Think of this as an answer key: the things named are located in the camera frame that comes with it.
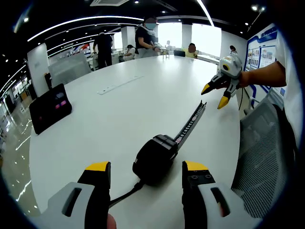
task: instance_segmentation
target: window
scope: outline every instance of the window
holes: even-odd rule
[[[209,25],[193,24],[192,43],[201,52],[220,56],[221,29]]]
[[[122,42],[122,33],[117,32],[114,34],[114,48],[115,49],[122,49],[123,48],[123,42]]]
[[[177,48],[182,47],[182,24],[181,23],[161,23],[158,25],[158,39],[162,46],[167,41],[171,42],[171,46]]]

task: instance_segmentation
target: black ceiling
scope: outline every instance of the black ceiling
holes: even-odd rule
[[[77,21],[52,29],[32,41],[27,42],[27,39],[35,34],[62,22],[102,15],[129,16],[136,18],[143,18],[145,15],[155,15],[156,17],[176,15],[206,16],[196,0],[138,0],[138,4],[135,4],[135,0],[129,0],[119,7],[90,7],[92,1],[93,0],[6,1],[2,9],[6,9],[7,14],[1,15],[1,21],[4,22],[2,26],[4,36],[1,38],[3,40],[2,54],[4,54],[5,57],[1,55],[0,65],[4,67],[1,68],[0,87],[2,88],[2,86],[7,82],[8,75],[12,76],[20,67],[23,66],[24,61],[22,61],[22,59],[26,58],[26,53],[36,47],[39,42],[45,42],[49,49],[67,41],[97,34],[101,29],[109,32],[120,27],[118,24],[98,26],[94,26],[94,24],[141,23],[141,21],[137,20],[115,18]],[[248,26],[245,25],[245,22],[251,24],[259,14],[258,12],[254,12],[251,9],[251,6],[253,4],[259,4],[262,6],[262,0],[203,0],[203,2],[212,19],[218,20],[218,22],[214,21],[216,27],[220,27],[224,31],[241,36],[245,39],[249,39],[271,23],[268,19],[266,10],[266,12],[262,13],[255,21],[250,31],[247,32]],[[23,22],[24,17],[29,17],[27,23]],[[159,20],[159,22],[176,22],[177,20],[177,18],[165,19]],[[198,19],[182,19],[182,23],[210,24],[208,20]],[[80,26],[83,27],[71,30],[72,28]],[[78,42],[84,42],[87,40],[88,38],[79,40]],[[60,48],[61,47],[52,50],[51,53],[60,50]],[[23,75],[24,74],[19,73],[16,77],[19,78]]]

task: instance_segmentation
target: mesh chair back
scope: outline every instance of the mesh chair back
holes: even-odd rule
[[[52,87],[59,84],[67,84],[83,75],[91,72],[85,54],[80,52],[76,55],[63,58],[49,66],[52,77]]]
[[[264,98],[241,120],[240,150],[232,190],[245,210],[263,218],[277,201],[294,164],[285,114]]]

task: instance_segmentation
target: shiny floor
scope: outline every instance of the shiny floor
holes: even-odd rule
[[[241,89],[236,93],[238,105],[241,101]],[[2,176],[5,180],[10,195],[14,198],[21,210],[27,216],[37,216],[40,211],[37,207],[31,184],[29,168],[29,151],[32,122],[29,105],[32,99],[28,97],[19,103],[12,114],[6,116],[7,123],[6,141],[2,147],[3,165]],[[244,115],[244,109],[248,107],[249,97],[244,92],[240,108],[240,118]]]

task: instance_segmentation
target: air conditioning vent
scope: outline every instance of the air conditioning vent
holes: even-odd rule
[[[93,0],[90,6],[121,6],[129,0]]]

